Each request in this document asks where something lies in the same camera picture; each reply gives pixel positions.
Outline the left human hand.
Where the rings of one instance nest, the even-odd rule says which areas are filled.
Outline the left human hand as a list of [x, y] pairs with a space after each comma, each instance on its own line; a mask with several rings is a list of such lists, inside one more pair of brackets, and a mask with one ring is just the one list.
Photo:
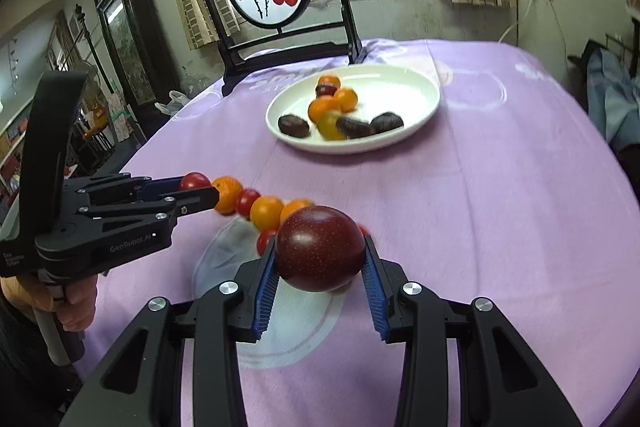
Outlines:
[[51, 312], [67, 332], [80, 332], [91, 325], [96, 315], [98, 297], [98, 277], [93, 275], [71, 283], [65, 289], [65, 296], [56, 301], [49, 288], [38, 277], [2, 277], [3, 296], [11, 306], [33, 319], [34, 311]]

